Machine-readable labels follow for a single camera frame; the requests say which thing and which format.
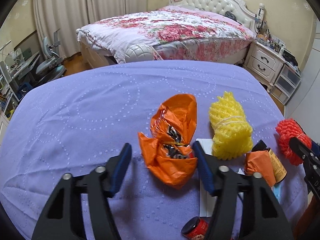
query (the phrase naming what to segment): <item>yellow foam net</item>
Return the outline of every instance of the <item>yellow foam net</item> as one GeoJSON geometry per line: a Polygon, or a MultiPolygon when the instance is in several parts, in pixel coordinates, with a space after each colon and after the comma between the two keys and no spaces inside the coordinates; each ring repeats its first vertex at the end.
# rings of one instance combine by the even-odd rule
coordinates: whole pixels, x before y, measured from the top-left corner
{"type": "Polygon", "coordinates": [[[224,92],[211,104],[209,117],[214,130],[212,154],[218,159],[237,158],[252,149],[252,127],[232,92],[224,92]]]}

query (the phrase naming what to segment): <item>tufted headboard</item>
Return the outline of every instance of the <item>tufted headboard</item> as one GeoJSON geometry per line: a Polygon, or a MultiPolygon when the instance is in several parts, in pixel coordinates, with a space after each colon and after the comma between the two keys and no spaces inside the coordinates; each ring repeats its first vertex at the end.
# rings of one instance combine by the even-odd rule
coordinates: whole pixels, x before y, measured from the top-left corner
{"type": "Polygon", "coordinates": [[[230,11],[236,16],[239,23],[256,33],[255,13],[247,9],[243,0],[170,0],[170,4],[189,5],[221,15],[225,15],[226,11],[230,11]]]}

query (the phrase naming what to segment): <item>yellow wallpaper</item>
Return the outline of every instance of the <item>yellow wallpaper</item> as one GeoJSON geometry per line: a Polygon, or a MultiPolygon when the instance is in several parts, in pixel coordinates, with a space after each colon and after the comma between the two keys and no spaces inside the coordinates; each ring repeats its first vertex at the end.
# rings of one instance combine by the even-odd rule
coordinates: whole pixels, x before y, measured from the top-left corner
{"type": "MultiPolygon", "coordinates": [[[[314,13],[306,0],[244,0],[251,11],[257,11],[259,3],[266,6],[265,20],[271,34],[286,43],[287,49],[296,57],[300,69],[306,55],[314,13]]],[[[148,0],[148,10],[154,10],[169,4],[169,0],[148,0]]]]}
{"type": "Polygon", "coordinates": [[[0,47],[12,42],[1,52],[7,54],[36,30],[33,0],[18,0],[0,28],[0,47]]]}

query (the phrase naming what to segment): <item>screw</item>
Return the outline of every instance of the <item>screw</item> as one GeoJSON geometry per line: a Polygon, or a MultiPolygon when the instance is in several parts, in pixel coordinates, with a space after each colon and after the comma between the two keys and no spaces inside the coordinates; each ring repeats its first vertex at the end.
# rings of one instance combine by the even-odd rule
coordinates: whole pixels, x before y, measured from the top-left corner
{"type": "Polygon", "coordinates": [[[262,175],[261,175],[260,172],[254,172],[254,173],[253,173],[253,176],[254,176],[255,178],[257,178],[257,179],[261,179],[261,178],[262,178],[262,175]]]}
{"type": "Polygon", "coordinates": [[[96,173],[102,173],[106,171],[106,168],[104,166],[99,166],[99,167],[96,167],[95,171],[96,173]]]}
{"type": "Polygon", "coordinates": [[[65,180],[71,179],[72,178],[72,174],[71,173],[65,173],[65,174],[63,174],[62,178],[65,179],[65,180]]]}
{"type": "Polygon", "coordinates": [[[227,167],[227,166],[219,166],[219,170],[222,171],[222,172],[228,172],[230,169],[227,167]]]}

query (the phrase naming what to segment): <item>curtain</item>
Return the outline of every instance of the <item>curtain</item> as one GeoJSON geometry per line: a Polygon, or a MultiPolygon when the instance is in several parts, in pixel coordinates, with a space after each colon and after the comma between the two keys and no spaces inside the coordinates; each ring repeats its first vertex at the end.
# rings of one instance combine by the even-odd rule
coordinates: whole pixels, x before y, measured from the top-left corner
{"type": "Polygon", "coordinates": [[[86,0],[34,0],[34,15],[40,44],[45,36],[53,43],[53,33],[60,29],[60,56],[80,51],[76,29],[89,24],[86,0]]]}
{"type": "Polygon", "coordinates": [[[40,43],[45,36],[53,43],[53,33],[60,29],[60,56],[63,58],[80,51],[76,29],[105,18],[146,10],[147,0],[34,0],[40,43]]]}

